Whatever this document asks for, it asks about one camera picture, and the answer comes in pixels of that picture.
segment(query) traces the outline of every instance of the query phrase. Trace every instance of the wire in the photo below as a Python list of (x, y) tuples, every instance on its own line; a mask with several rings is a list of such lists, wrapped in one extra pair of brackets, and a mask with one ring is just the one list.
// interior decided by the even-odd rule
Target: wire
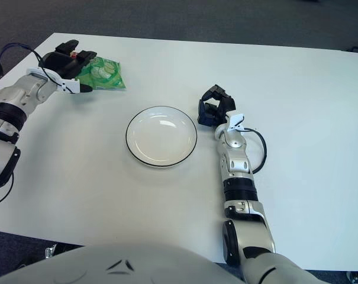
[[(8, 44), (6, 44), (6, 45), (2, 48), (2, 50), (1, 50), (1, 52), (0, 52), (0, 61), (1, 61), (1, 57), (2, 57), (3, 53), (4, 53), (6, 50), (8, 50), (8, 49), (10, 49), (10, 48), (12, 48), (12, 47), (21, 47), (21, 48), (23, 48), (23, 49), (26, 49), (26, 50), (29, 50), (29, 51), (33, 52), (34, 55), (36, 56), (37, 60), (38, 60), (39, 65), (41, 65), (40, 67), (42, 68), (43, 73), (44, 73), (53, 83), (55, 83), (57, 86), (62, 86), (61, 84), (59, 84), (59, 83), (57, 83), (55, 80), (53, 80), (53, 79), (47, 74), (47, 72), (44, 70), (44, 60), (42, 59), (42, 57), (41, 57), (34, 49), (32, 49), (30, 46), (28, 46), (28, 45), (26, 45), (26, 44), (23, 44), (23, 43), (8, 43)], [(70, 88), (68, 88), (67, 86), (66, 86), (65, 88), (66, 88), (67, 90), (69, 90), (70, 93), (73, 93), (73, 92), (70, 90)]]
[(237, 130), (238, 132), (254, 132), (256, 135), (259, 136), (260, 138), (260, 141), (262, 141), (262, 144), (263, 144), (263, 149), (264, 149), (264, 156), (263, 156), (263, 159), (262, 161), (260, 162), (260, 165), (254, 169), (252, 171), (252, 173), (257, 173), (258, 171), (260, 171), (264, 164), (266, 163), (266, 159), (267, 159), (267, 144), (266, 144), (266, 140), (264, 140), (264, 137), (256, 130), (254, 129), (251, 129), (251, 128), (245, 128), (244, 130)]
[(12, 183), (11, 183), (11, 187), (9, 188), (7, 194), (5, 194), (5, 196), (0, 199), (0, 202), (2, 202), (5, 198), (7, 198), (7, 196), (9, 195), (9, 193), (11, 193), (12, 188), (13, 188), (13, 184), (14, 184), (14, 173), (12, 173)]

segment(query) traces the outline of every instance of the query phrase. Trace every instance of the plastic wrapper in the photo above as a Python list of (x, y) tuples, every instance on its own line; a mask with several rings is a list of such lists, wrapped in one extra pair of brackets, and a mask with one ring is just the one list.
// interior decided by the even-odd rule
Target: plastic wrapper
[(75, 77), (81, 84), (93, 89), (124, 89), (125, 84), (121, 77), (121, 65), (118, 62), (95, 57)]

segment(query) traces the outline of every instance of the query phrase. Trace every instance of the white tabletop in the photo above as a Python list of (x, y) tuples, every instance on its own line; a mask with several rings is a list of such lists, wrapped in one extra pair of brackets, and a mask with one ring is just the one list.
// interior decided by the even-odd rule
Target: white tabletop
[[(358, 54), (335, 50), (53, 34), (119, 61), (125, 91), (55, 93), (25, 123), (0, 231), (75, 243), (158, 241), (223, 262), (223, 188), (213, 130), (197, 104), (222, 86), (266, 139), (255, 175), (278, 253), (304, 269), (358, 270)], [(37, 65), (27, 56), (1, 81)], [(136, 161), (130, 119), (168, 105), (195, 122), (191, 156), (170, 169)], [(256, 166), (259, 139), (248, 135)], [(0, 189), (0, 197), (7, 188)]]

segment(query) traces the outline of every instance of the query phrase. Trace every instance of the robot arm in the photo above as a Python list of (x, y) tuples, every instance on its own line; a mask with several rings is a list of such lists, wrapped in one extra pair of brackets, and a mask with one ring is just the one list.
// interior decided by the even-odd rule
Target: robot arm
[(69, 54), (77, 45), (75, 40), (62, 43), (56, 51), (44, 57), (45, 68), (29, 68), (14, 85), (0, 90), (0, 187), (7, 183), (20, 158), (21, 151), (15, 143), (26, 119), (37, 105), (45, 102), (55, 91), (90, 91), (73, 78), (96, 53), (82, 51), (73, 59)]
[[(209, 98), (220, 101), (218, 107), (204, 105)], [(198, 118), (200, 124), (218, 126), (215, 139), (225, 194), (224, 212), (229, 218), (222, 229), (226, 263), (240, 266), (247, 284), (325, 283), (276, 254), (246, 154), (247, 143), (241, 124), (244, 115), (235, 110), (232, 100), (215, 85), (200, 100)]]

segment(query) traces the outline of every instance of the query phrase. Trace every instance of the floor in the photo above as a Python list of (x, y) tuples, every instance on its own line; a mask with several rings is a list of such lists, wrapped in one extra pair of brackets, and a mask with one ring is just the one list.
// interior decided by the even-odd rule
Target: floor
[[(346, 50), (358, 46), (358, 0), (0, 0), (0, 50), (53, 32)], [(4, 72), (25, 55), (8, 51)], [(52, 243), (0, 233), (0, 276)], [(343, 272), (312, 273), (348, 283)]]

